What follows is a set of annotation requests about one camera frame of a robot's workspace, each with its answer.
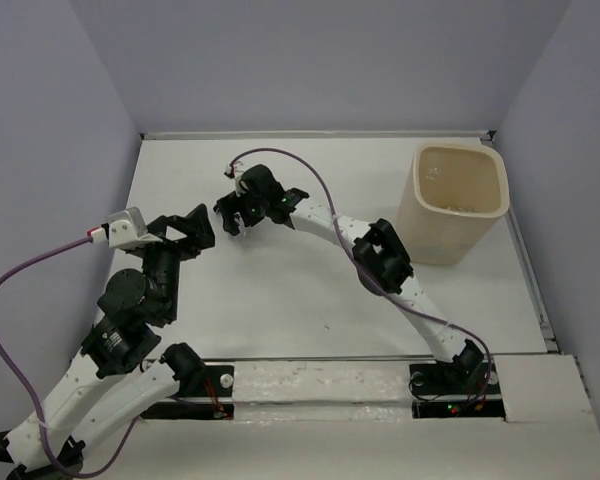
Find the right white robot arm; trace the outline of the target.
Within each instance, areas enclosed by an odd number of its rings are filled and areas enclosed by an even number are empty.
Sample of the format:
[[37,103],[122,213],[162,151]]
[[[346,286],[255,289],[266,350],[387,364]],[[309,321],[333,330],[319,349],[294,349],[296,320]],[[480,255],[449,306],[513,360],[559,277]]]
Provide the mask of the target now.
[[343,249],[361,284],[392,303],[424,339],[441,366],[440,379],[450,391],[462,392],[480,376],[488,377],[493,360],[484,342],[443,317],[427,297],[411,259],[392,224],[356,220],[338,214],[333,202],[319,203],[309,193],[284,188],[262,164],[250,168],[233,161],[225,175],[234,190],[220,198],[214,211],[232,236],[267,218]]

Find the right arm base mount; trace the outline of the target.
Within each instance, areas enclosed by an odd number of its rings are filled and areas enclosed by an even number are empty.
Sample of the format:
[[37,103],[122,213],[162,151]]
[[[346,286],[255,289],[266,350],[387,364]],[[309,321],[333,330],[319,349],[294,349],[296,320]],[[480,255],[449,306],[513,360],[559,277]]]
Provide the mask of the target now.
[[493,365],[485,382],[487,364],[483,364],[469,384],[452,383],[443,377],[438,363],[409,365],[408,390],[412,397],[414,419],[505,419],[499,377]]

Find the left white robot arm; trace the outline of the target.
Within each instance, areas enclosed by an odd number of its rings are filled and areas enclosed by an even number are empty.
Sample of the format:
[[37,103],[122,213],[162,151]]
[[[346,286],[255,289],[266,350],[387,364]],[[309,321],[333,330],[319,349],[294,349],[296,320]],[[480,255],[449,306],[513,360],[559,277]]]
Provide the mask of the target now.
[[219,405],[207,367],[186,343],[168,346],[160,358],[116,394],[110,391],[143,366],[160,344],[156,329],[177,318],[181,263],[215,245],[205,205],[185,216],[161,215],[150,223],[136,207],[112,214],[84,238],[39,255],[0,277],[10,277],[73,248],[105,243],[140,259],[138,269],[116,272],[97,301],[102,314],[91,326],[69,368],[46,398],[40,398],[0,342],[0,356],[24,386],[33,413],[0,432],[0,462],[11,463],[12,479],[86,479],[89,448],[134,425],[154,403],[195,391]]

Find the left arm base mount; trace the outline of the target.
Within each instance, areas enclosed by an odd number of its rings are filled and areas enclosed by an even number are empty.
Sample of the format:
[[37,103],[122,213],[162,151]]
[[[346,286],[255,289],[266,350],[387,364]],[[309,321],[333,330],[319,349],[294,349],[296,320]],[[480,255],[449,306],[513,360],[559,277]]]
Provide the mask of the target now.
[[195,386],[182,387],[172,397],[148,407],[143,420],[224,421],[234,418],[235,366],[211,363]]

